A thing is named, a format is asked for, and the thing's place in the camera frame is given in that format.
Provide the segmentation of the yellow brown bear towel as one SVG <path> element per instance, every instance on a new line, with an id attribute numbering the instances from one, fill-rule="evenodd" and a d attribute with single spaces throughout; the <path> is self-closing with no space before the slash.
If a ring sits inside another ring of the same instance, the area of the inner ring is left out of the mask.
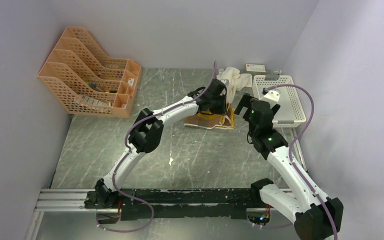
<path id="1" fill-rule="evenodd" d="M 212 114 L 207 110 L 204 113 L 197 113 L 196 115 L 186 117 L 183 121 L 183 125 L 185 127 L 197 127 L 207 130 L 234 130 L 236 109 L 232 108 L 230 103 L 227 103 L 226 106 L 226 114 Z"/>

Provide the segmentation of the white terry towel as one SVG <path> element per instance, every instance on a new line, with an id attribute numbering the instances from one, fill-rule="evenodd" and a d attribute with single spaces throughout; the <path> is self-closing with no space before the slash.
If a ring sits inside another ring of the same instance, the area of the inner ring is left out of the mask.
<path id="1" fill-rule="evenodd" d="M 227 67 L 219 69 L 216 78 L 225 81 L 226 85 L 226 102 L 232 103 L 237 91 L 243 88 L 251 88 L 253 77 L 250 73 L 241 73 L 238 68 Z"/>

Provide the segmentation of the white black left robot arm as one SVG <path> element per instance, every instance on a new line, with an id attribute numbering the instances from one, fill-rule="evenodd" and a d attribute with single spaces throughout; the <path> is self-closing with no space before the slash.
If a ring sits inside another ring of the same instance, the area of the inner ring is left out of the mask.
<path id="1" fill-rule="evenodd" d="M 123 191 L 122 185 L 130 172 L 139 160 L 159 146 L 163 131 L 174 123 L 205 111 L 212 114 L 226 113 L 226 94 L 226 85 L 214 78 L 208 86 L 191 91 L 171 105 L 156 110 L 141 110 L 124 137 L 125 150 L 121 157 L 110 172 L 96 182 L 94 190 L 88 192 L 84 207 L 109 209 L 119 205 L 124 199 L 145 203 L 145 200 L 133 193 Z"/>

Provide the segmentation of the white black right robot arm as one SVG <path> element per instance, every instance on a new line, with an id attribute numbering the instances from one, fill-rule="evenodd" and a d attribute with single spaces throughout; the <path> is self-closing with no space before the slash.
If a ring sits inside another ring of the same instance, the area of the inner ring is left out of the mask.
<path id="1" fill-rule="evenodd" d="M 293 196 L 263 179 L 252 187 L 250 202 L 255 207 L 268 204 L 284 215 L 301 240 L 338 238 L 344 206 L 339 198 L 329 197 L 299 164 L 291 145 L 274 129 L 273 118 L 280 108 L 269 95 L 259 100 L 245 93 L 234 113 L 248 122 L 247 141 L 281 175 Z"/>

